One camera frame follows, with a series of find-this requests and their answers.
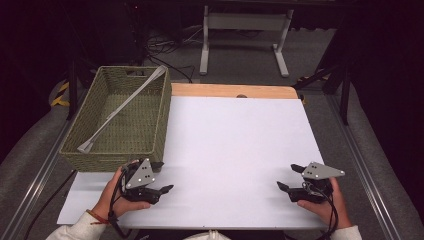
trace sleeve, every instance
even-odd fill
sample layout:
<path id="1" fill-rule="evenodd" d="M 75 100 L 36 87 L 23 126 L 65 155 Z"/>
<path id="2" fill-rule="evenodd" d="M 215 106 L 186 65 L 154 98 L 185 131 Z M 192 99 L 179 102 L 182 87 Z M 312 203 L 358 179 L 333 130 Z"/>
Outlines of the sleeve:
<path id="1" fill-rule="evenodd" d="M 362 240 L 358 226 L 336 230 L 331 235 L 331 240 Z"/>
<path id="2" fill-rule="evenodd" d="M 90 224 L 97 222 L 89 213 L 84 212 L 73 226 L 61 226 L 52 232 L 47 240 L 98 240 L 106 229 L 105 224 Z"/>

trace white board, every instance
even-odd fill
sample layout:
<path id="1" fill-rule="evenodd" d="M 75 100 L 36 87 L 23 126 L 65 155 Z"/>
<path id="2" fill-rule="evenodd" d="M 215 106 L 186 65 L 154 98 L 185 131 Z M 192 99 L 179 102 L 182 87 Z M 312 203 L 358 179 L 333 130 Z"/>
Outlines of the white board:
<path id="1" fill-rule="evenodd" d="M 119 224 L 166 229 L 316 229 L 319 218 L 290 202 L 276 181 L 301 187 L 290 164 L 323 163 L 297 99 L 172 97 L 162 171 L 173 184 L 150 209 Z M 112 173 L 78 173 L 58 224 L 97 202 Z"/>

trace person's hand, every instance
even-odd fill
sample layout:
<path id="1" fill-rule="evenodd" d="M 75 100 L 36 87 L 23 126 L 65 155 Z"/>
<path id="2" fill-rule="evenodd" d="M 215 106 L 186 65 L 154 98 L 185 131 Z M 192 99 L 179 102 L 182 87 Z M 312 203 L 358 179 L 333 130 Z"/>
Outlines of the person's hand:
<path id="1" fill-rule="evenodd" d="M 339 224 L 337 226 L 337 229 L 352 227 L 353 225 L 349 220 L 345 201 L 342 192 L 340 191 L 339 184 L 337 183 L 337 180 L 335 178 L 330 178 L 330 182 L 333 186 L 333 203 L 337 209 L 337 213 L 339 216 Z M 327 201 L 320 204 L 316 204 L 305 200 L 299 200 L 297 202 L 297 205 L 317 214 L 325 224 L 330 224 L 332 209 L 331 205 Z"/>
<path id="2" fill-rule="evenodd" d="M 115 185 L 118 182 L 119 176 L 121 175 L 121 167 L 115 172 L 112 179 L 106 184 L 102 195 L 100 196 L 99 201 L 91 210 L 95 214 L 99 215 L 103 219 L 108 219 L 108 212 L 110 206 L 110 200 L 112 198 L 113 191 L 115 189 Z M 116 198 L 120 196 L 120 192 L 116 193 Z M 128 211 L 141 210 L 150 207 L 150 203 L 148 202 L 130 202 L 123 197 L 120 197 L 113 204 L 113 211 L 116 214 L 116 217 L 122 216 L 124 213 Z"/>

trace black wire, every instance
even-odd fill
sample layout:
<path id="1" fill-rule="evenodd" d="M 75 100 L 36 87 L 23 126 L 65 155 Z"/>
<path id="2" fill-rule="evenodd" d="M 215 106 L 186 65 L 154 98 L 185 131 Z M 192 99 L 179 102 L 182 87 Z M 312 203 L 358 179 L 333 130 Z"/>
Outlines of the black wire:
<path id="1" fill-rule="evenodd" d="M 160 53 L 171 53 L 179 48 L 178 44 L 175 41 L 170 41 L 166 39 L 158 40 L 157 37 L 154 37 L 154 41 L 151 40 L 152 38 L 149 38 L 147 41 L 147 45 L 145 46 L 145 49 L 149 53 L 156 53 L 155 55 L 158 55 Z"/>
<path id="2" fill-rule="evenodd" d="M 329 198 L 331 199 L 331 201 L 333 201 L 333 193 L 330 194 Z M 330 222 L 328 223 L 328 230 L 327 231 L 330 231 L 332 223 L 333 223 L 333 211 L 331 211 Z"/>
<path id="3" fill-rule="evenodd" d="M 29 233 L 31 232 L 32 227 L 35 224 L 35 221 L 37 221 L 38 217 L 40 217 L 41 213 L 44 211 L 44 209 L 47 207 L 47 205 L 53 200 L 53 198 L 59 193 L 59 191 L 65 186 L 65 184 L 71 179 L 71 177 L 76 173 L 76 170 L 72 170 L 71 174 L 65 179 L 65 181 L 59 186 L 58 189 L 53 193 L 53 195 L 50 196 L 50 198 L 47 200 L 46 203 L 41 207 L 41 209 L 38 211 L 38 213 L 35 215 L 34 219 L 32 219 L 31 224 L 28 226 L 28 230 L 25 233 L 24 239 L 28 239 Z"/>
<path id="4" fill-rule="evenodd" d="M 191 80 L 191 77 L 187 76 L 185 73 L 183 73 L 182 71 L 180 71 L 178 68 L 176 68 L 176 67 L 172 66 L 171 64 L 169 64 L 169 63 L 167 63 L 167 62 L 165 62 L 165 61 L 162 61 L 162 60 L 160 60 L 159 58 L 154 57 L 154 56 L 151 56 L 151 55 L 147 56 L 147 58 L 149 58 L 149 60 L 150 60 L 150 61 L 152 61 L 152 62 L 153 62 L 153 63 L 155 63 L 155 64 L 157 64 L 157 63 L 156 63 L 156 62 L 154 62 L 151 58 L 153 58 L 153 59 L 155 59 L 155 60 L 157 60 L 157 61 L 159 61 L 159 62 L 161 62 L 161 63 L 163 63 L 163 64 L 165 64 L 165 65 L 167 65 L 169 68 L 175 69 L 177 72 L 181 73 L 184 77 L 186 77 L 189 83 L 193 83 L 193 81 Z"/>
<path id="5" fill-rule="evenodd" d="M 196 67 L 193 66 L 193 65 L 190 65 L 190 66 L 179 67 L 178 69 L 184 69 L 184 68 L 191 68 L 190 79 L 192 79 L 193 78 L 193 73 L 194 73 L 194 70 L 196 70 Z"/>
<path id="6" fill-rule="evenodd" d="M 315 191 L 319 192 L 327 200 L 327 202 L 331 206 L 331 218 L 330 218 L 330 224 L 328 226 L 329 229 L 321 237 L 317 238 L 317 240 L 322 240 L 322 239 L 325 239 L 327 237 L 330 237 L 331 234 L 333 234 L 334 231 L 336 231 L 337 226 L 339 224 L 339 215 L 337 213 L 336 207 L 334 206 L 333 200 L 331 200 L 327 195 L 325 195 L 320 189 L 315 187 L 313 184 L 310 184 L 310 187 L 313 187 Z M 333 227 L 331 227 L 331 219 L 332 219 L 333 213 L 334 213 L 335 223 L 334 223 Z"/>
<path id="7" fill-rule="evenodd" d="M 289 235 L 287 235 L 285 233 L 284 233 L 284 237 L 287 238 L 288 240 L 297 240 L 296 238 L 290 237 Z"/>
<path id="8" fill-rule="evenodd" d="M 115 204 L 116 201 L 118 201 L 118 199 L 121 197 L 119 196 L 117 199 L 116 198 L 116 193 L 118 192 L 119 189 L 119 183 L 122 181 L 122 179 L 124 178 L 125 175 L 125 171 L 122 171 L 121 175 L 119 176 L 118 182 L 116 182 L 115 185 L 115 189 L 113 190 L 112 193 L 112 198 L 110 199 L 110 204 L 109 204 L 109 213 L 108 213 L 108 217 L 109 217 L 109 222 L 112 225 L 112 227 L 115 229 L 115 231 L 119 234 L 119 236 L 121 236 L 121 238 L 128 238 L 132 232 L 132 229 L 129 229 L 128 232 L 126 234 L 124 234 L 124 232 L 122 231 L 122 229 L 119 227 L 117 221 L 118 219 L 116 219 L 115 217 L 115 213 L 113 211 L 113 205 Z"/>
<path id="9" fill-rule="evenodd" d="M 236 34 L 237 35 L 240 35 L 240 36 L 243 36 L 243 37 L 245 37 L 245 38 L 250 38 L 250 39 L 252 39 L 252 38 L 255 38 L 255 37 L 257 37 L 257 36 L 259 36 L 259 34 L 261 33 L 262 31 L 236 31 Z"/>

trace wicker basket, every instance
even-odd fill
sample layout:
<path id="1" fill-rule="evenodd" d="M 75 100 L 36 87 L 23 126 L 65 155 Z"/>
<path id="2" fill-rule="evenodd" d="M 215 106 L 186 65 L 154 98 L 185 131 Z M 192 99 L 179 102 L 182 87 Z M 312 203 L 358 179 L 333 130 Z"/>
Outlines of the wicker basket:
<path id="1" fill-rule="evenodd" d="M 155 70 L 155 67 L 99 68 L 60 155 L 81 172 L 114 172 L 137 158 L 162 161 L 171 103 L 168 71 L 147 85 L 112 119 L 90 153 L 77 150 Z"/>

